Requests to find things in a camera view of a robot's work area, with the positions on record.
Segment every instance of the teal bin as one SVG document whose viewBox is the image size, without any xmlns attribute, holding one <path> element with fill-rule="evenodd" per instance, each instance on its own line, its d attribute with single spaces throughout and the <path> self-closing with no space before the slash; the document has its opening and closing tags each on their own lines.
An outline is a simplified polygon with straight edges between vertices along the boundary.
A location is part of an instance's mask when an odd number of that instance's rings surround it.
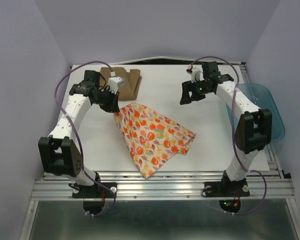
<svg viewBox="0 0 300 240">
<path fill-rule="evenodd" d="M 275 104 L 275 101 L 270 93 L 270 91 L 260 84 L 247 83 L 239 84 L 238 87 L 244 95 L 255 105 L 261 109 L 269 109 L 272 113 L 272 135 L 271 142 L 275 143 L 281 140 L 285 136 L 285 126 L 280 117 L 279 111 Z M 231 123 L 231 109 L 226 106 L 230 123 Z M 234 117 L 234 127 L 237 129 L 238 119 Z"/>
</svg>

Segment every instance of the purple cable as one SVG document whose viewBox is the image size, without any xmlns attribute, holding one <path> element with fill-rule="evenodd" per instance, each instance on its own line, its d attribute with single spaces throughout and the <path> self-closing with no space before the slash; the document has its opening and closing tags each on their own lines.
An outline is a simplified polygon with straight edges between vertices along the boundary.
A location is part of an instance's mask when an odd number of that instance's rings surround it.
<svg viewBox="0 0 300 240">
<path fill-rule="evenodd" d="M 83 150 L 83 147 L 82 147 L 82 143 L 81 143 L 81 140 L 80 140 L 80 137 L 79 137 L 79 134 L 78 134 L 78 131 L 76 129 L 76 126 L 74 124 L 74 122 L 72 121 L 72 119 L 68 116 L 66 110 L 62 107 L 61 103 L 58 102 L 58 99 L 57 99 L 57 93 L 58 93 L 58 89 L 61 85 L 61 83 L 67 78 L 70 76 L 71 73 L 73 73 L 74 71 L 86 66 L 86 65 L 89 65 L 89 64 L 104 64 L 106 65 L 108 68 L 110 68 L 111 71 L 113 71 L 112 67 L 107 64 L 106 62 L 103 62 L 103 61 L 89 61 L 89 62 L 86 62 L 80 66 L 77 66 L 75 67 L 74 69 L 72 69 L 68 74 L 66 74 L 65 76 L 63 76 L 63 78 L 61 78 L 61 80 L 58 82 L 58 84 L 56 85 L 55 87 L 55 90 L 54 90 L 54 101 L 56 103 L 56 105 L 58 106 L 58 108 L 61 110 L 61 112 L 65 115 L 66 119 L 68 119 L 72 129 L 73 129 L 73 132 L 74 132 L 74 135 L 78 141 L 78 144 L 79 144 L 79 148 L 80 148 L 80 153 L 81 153 L 81 157 L 82 157 L 82 170 L 84 172 L 84 174 L 87 176 L 88 179 L 90 179 L 92 182 L 94 182 L 95 184 L 97 184 L 99 187 L 107 190 L 108 192 L 110 192 L 112 195 L 113 195 L 113 203 L 111 205 L 111 207 L 106 211 L 106 212 L 103 212 L 103 213 L 99 213 L 99 214 L 96 214 L 96 215 L 91 215 L 89 213 L 90 216 L 92 217 L 99 217 L 99 216 L 103 216 L 105 214 L 107 214 L 108 212 L 110 212 L 113 207 L 115 206 L 115 203 L 116 203 L 116 195 L 110 190 L 110 188 L 106 187 L 105 185 L 101 184 L 100 182 L 97 182 L 95 179 L 93 179 L 91 176 L 88 175 L 88 173 L 85 171 L 85 165 L 83 164 L 84 162 L 84 150 Z"/>
<path fill-rule="evenodd" d="M 251 210 L 248 210 L 248 211 L 245 211 L 245 212 L 234 213 L 234 215 L 245 215 L 245 214 L 249 214 L 249 213 L 254 212 L 264 202 L 264 200 L 266 198 L 266 195 L 267 195 L 267 189 L 268 189 L 267 188 L 267 181 L 266 181 L 265 177 L 263 176 L 263 174 L 260 171 L 258 171 L 258 170 L 250 170 L 249 171 L 249 169 L 246 169 L 245 166 L 243 165 L 243 163 L 241 162 L 239 156 L 238 156 L 238 152 L 237 152 L 237 148 L 236 148 L 236 141 L 235 141 L 235 103 L 236 103 L 236 95 L 237 95 L 237 90 L 238 90 L 238 85 L 239 85 L 239 74 L 238 74 L 236 68 L 230 62 L 228 62 L 227 60 L 224 60 L 224 59 L 222 59 L 220 57 L 216 57 L 216 56 L 203 56 L 203 57 L 199 57 L 196 60 L 194 60 L 190 65 L 195 64 L 199 60 L 208 59 L 208 58 L 218 59 L 218 60 L 221 60 L 221 61 L 225 62 L 235 72 L 237 81 L 235 83 L 235 87 L 234 87 L 234 91 L 233 91 L 233 98 L 232 98 L 232 105 L 231 105 L 231 132 L 232 132 L 232 146 L 233 146 L 234 155 L 235 155 L 236 159 L 238 160 L 238 162 L 239 162 L 239 164 L 240 164 L 240 166 L 242 167 L 243 170 L 245 170 L 246 172 L 258 173 L 262 177 L 263 182 L 264 182 L 264 194 L 262 196 L 262 199 L 261 199 L 260 203 L 255 208 L 253 208 Z"/>
</svg>

